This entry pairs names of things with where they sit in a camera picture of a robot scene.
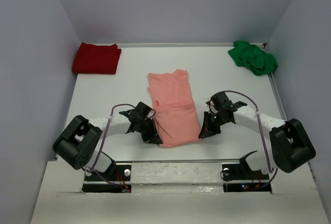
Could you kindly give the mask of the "pink t shirt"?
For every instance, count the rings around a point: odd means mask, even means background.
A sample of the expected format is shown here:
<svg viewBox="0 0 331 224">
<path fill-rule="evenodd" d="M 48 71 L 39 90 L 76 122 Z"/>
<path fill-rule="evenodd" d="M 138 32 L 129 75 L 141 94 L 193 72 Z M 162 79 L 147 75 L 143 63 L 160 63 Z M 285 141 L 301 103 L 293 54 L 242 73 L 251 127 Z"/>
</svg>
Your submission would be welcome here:
<svg viewBox="0 0 331 224">
<path fill-rule="evenodd" d="M 160 147 L 173 148 L 199 140 L 200 124 L 188 81 L 188 72 L 149 73 L 148 91 L 156 111 Z"/>
</svg>

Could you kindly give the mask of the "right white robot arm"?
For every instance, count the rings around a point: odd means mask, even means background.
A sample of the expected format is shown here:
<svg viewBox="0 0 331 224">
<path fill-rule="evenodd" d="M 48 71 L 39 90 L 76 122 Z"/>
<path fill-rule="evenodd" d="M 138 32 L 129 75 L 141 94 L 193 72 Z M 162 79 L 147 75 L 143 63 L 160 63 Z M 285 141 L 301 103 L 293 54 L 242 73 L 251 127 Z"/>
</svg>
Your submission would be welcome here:
<svg viewBox="0 0 331 224">
<path fill-rule="evenodd" d="M 303 124 L 292 118 L 282 120 L 262 114 L 257 105 L 253 108 L 242 101 L 232 102 L 228 91 L 220 91 L 206 102 L 200 139 L 221 133 L 221 126 L 232 123 L 246 127 L 261 137 L 262 151 L 252 151 L 236 164 L 243 176 L 255 172 L 273 173 L 281 170 L 291 173 L 316 156 L 315 148 Z"/>
</svg>

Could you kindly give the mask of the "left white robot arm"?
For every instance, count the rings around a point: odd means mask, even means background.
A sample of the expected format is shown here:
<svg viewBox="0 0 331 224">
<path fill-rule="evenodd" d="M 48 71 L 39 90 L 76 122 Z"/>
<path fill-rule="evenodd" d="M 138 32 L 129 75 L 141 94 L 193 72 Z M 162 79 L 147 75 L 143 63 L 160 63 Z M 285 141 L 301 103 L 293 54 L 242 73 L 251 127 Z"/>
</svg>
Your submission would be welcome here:
<svg viewBox="0 0 331 224">
<path fill-rule="evenodd" d="M 109 117 L 89 120 L 75 116 L 55 140 L 52 150 L 75 170 L 96 174 L 109 181 L 116 162 L 102 150 L 106 138 L 137 132 L 147 144 L 162 145 L 154 115 L 156 111 L 143 102 L 112 107 Z"/>
</svg>

